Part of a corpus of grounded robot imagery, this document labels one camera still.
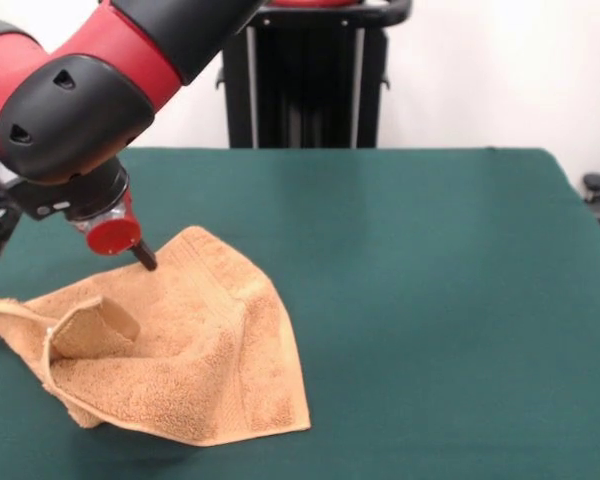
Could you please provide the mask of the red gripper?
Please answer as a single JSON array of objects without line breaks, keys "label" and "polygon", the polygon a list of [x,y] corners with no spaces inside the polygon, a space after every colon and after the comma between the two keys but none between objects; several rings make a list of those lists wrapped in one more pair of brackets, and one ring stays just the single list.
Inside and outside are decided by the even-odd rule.
[{"label": "red gripper", "polygon": [[142,229],[133,212],[130,190],[112,209],[86,222],[85,237],[87,246],[96,254],[118,255],[132,248],[146,270],[157,268],[155,253],[141,240]]}]

